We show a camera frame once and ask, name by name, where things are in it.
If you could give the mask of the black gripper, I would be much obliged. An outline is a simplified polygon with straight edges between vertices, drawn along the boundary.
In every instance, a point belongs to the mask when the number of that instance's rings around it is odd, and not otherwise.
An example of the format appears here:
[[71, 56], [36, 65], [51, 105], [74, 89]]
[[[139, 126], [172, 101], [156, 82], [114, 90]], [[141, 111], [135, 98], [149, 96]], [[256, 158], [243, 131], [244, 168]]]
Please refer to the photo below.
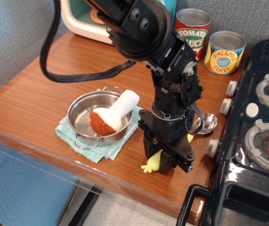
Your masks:
[[163, 112], [156, 115], [145, 109], [139, 111], [139, 127], [143, 130], [143, 145], [147, 159], [159, 150], [159, 172], [166, 174], [172, 168], [180, 166], [185, 172], [193, 169], [195, 154], [190, 146], [193, 135], [186, 131], [185, 114], [177, 118], [167, 117]]

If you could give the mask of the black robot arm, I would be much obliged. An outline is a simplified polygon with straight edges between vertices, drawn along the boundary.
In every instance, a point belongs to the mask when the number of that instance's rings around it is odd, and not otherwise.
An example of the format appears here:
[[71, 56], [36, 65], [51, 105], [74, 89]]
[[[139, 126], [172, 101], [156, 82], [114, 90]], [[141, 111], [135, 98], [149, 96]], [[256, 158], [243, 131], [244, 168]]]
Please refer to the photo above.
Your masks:
[[147, 158], [160, 154], [162, 174], [179, 166], [192, 170], [194, 152], [188, 134], [196, 101], [202, 97], [196, 54], [173, 26], [166, 7], [156, 0], [90, 0], [108, 27], [118, 52], [151, 69], [155, 97], [151, 110], [139, 112]]

